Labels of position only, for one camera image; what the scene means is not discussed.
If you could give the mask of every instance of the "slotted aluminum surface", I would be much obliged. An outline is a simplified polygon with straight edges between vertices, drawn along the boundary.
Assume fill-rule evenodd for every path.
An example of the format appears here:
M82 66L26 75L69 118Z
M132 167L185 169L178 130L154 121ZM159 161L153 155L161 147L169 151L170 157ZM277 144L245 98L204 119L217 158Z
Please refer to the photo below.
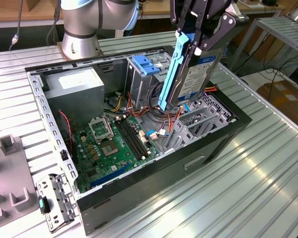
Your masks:
M298 23L287 17L261 18L258 26L298 51Z
M173 32L100 41L105 53L174 45ZM57 47L0 53L0 136L21 136L34 183L58 173L24 67L63 61ZM218 158L89 237L296 237L298 128L222 65L212 82L253 121ZM0 237L51 237L37 210ZM77 217L53 234L83 237Z

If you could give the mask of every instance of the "expansion slot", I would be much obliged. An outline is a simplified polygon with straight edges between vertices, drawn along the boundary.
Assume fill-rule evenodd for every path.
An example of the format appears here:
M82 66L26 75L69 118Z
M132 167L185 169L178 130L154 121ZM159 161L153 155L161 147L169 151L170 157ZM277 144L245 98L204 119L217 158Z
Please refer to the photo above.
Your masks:
M128 122L125 119L121 119L116 121L115 124L136 159L145 159L149 155L148 151L144 148L142 142L135 135Z
M104 182L106 182L106 181L111 180L111 179L114 178L114 177L117 177L117 176L123 174L123 173L126 171L126 168L127 168L129 165L130 165L130 164L125 165L125 166L122 167L121 169L119 169L119 170L117 170L117 171L115 171L115 172L112 172L111 174L108 174L108 175L106 175L105 177L102 177L102 178L100 178L100 179L98 179L98 180L96 180L96 181L91 182L91 183L90 183L90 186L91 186L91 187L94 187L94 186L100 185L100 184L102 184L102 183L104 183Z

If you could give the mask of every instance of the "green motherboard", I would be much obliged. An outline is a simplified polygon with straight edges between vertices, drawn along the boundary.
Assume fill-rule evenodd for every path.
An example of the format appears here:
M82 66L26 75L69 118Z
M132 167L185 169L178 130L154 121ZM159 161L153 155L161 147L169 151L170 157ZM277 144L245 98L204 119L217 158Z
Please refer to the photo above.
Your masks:
M129 148L129 138L125 138L121 134L115 124L115 121L108 121L112 130L113 137L105 138L100 142L96 142L95 135L99 136L106 133L106 125L97 125L97 128L90 126L79 130L73 134L77 147L77 160L75 167L78 172L77 185L80 192L86 192L92 187L102 184L116 176L123 174L133 168L141 166L142 164L159 156L158 150L153 145L152 141L143 144L139 131L141 130L139 124L134 117L129 117L126 122L133 130L133 133L142 143L143 147L149 152L144 159L137 158L133 150Z

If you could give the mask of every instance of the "motherboard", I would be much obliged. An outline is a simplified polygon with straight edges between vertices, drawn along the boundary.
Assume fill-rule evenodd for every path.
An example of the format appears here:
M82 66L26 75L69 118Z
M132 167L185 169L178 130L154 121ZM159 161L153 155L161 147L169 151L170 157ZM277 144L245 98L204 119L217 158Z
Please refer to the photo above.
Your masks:
M159 156L133 116L99 118L73 133L77 147L75 167L80 192L111 180Z

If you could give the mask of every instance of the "blue latch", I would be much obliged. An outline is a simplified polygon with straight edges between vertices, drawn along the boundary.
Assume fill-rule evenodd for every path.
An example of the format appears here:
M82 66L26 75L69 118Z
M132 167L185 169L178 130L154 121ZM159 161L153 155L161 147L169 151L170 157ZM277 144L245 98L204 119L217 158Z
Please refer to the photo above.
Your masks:
M165 110L167 107L167 97L171 90L171 85L175 80L175 77L176 77L175 73L177 72L178 67L180 67L180 65L183 63L183 60L184 60L184 53L183 53L184 44L187 43L188 41L192 41L192 39L194 38L194 34L185 35L184 33L182 33L181 35L176 34L176 36L177 36L177 42L175 44L175 49L172 55L169 71L164 80L164 85L158 101L158 104L162 110Z
M151 63L151 60L149 60L146 56L133 56L133 61L142 71L142 73L144 73L144 75L150 75L160 72L160 69L155 67Z

